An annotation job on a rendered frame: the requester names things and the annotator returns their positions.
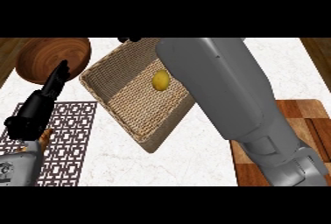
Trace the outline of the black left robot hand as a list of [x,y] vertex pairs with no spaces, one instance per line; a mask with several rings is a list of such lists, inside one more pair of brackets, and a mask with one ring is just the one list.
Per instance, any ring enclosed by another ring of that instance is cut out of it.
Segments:
[[28,96],[16,115],[4,120],[10,139],[34,141],[40,138],[68,77],[68,61],[63,59],[47,77],[43,88]]

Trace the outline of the yellow lemon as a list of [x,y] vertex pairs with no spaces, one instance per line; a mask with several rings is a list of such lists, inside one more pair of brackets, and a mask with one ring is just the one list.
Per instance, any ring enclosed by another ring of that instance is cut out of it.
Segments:
[[164,91],[170,85],[170,75],[165,70],[159,70],[152,77],[152,87],[158,91]]

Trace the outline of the rectangular wicker basket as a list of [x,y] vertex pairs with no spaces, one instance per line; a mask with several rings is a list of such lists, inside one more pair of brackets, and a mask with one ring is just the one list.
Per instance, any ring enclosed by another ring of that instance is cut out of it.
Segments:
[[80,75],[93,95],[130,137],[152,153],[161,146],[193,99],[173,80],[165,90],[153,89],[153,74],[165,68],[155,53],[156,38],[125,41]]

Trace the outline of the checkered wooden cutting board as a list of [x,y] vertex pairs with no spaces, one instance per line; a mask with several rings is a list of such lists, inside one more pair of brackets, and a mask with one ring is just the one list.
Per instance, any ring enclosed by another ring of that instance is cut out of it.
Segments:
[[[322,102],[316,99],[278,100],[276,105],[295,134],[323,160],[328,169],[325,181],[331,186],[331,116]],[[257,165],[235,141],[230,141],[230,149],[238,186],[269,186]]]

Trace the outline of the brown croissant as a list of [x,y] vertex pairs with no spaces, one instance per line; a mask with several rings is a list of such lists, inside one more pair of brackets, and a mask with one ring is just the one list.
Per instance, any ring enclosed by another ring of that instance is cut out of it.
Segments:
[[[47,148],[47,145],[49,145],[49,139],[50,139],[50,136],[51,136],[51,133],[53,133],[53,130],[51,129],[46,129],[40,138],[38,138],[38,144],[41,146],[41,152],[44,153],[46,151],[46,148]],[[26,147],[20,147],[15,150],[15,152],[22,152],[22,151],[26,151]]]

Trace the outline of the brown patterned placemat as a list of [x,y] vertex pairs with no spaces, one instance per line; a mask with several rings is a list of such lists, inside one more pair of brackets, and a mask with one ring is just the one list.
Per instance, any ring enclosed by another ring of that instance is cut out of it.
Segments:
[[35,186],[77,186],[97,109],[94,101],[60,101],[49,119],[53,130]]

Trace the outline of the round wooden bowl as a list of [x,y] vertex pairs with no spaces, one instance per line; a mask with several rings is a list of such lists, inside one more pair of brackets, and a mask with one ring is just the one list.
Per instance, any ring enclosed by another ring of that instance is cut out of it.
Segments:
[[66,60],[72,80],[87,67],[90,54],[88,38],[31,38],[16,56],[15,71],[23,80],[43,85]]

